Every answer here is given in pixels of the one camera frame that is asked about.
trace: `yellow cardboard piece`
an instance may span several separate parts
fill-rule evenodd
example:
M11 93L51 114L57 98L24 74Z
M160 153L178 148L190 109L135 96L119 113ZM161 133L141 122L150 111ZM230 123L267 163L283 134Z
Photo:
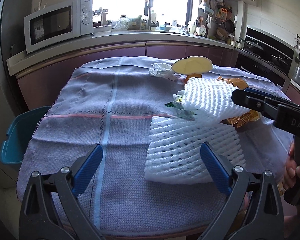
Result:
M171 69L181 75L203 74L212 70L212 62L206 57L191 56L179 59Z

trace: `metal screw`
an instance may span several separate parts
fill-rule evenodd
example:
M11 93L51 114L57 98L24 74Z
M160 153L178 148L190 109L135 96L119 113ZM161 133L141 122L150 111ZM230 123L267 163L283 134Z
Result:
M39 172L34 171L34 172L32 172L31 176L34 177L34 178L38 177L39 176Z
M234 170L235 170L236 172L243 172L243 168L242 168L241 166L235 166L235 167L234 167Z
M265 171L265 174L266 174L268 177L271 177L271 176L272 176L272 172L271 172L271 171Z
M69 172L69 168L68 167L63 167L63 168L61 168L61 173L68 173Z

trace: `microwave window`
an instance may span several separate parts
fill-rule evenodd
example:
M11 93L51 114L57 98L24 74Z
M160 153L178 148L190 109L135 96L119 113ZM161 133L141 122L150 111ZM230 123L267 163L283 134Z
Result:
M71 6L30 20L31 44L71 32Z

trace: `microwave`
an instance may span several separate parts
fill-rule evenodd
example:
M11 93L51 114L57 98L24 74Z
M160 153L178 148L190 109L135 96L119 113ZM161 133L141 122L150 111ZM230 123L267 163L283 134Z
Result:
M70 0L24 18L26 51L93 33L92 0Z

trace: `crumpled tissue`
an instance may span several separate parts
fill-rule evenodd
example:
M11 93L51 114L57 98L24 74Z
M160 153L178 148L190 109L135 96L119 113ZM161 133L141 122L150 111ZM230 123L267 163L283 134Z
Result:
M149 68L150 76L163 77L172 81L177 80L177 76L174 75L175 72L171 69L171 65L167 63L154 63L151 66L152 68Z

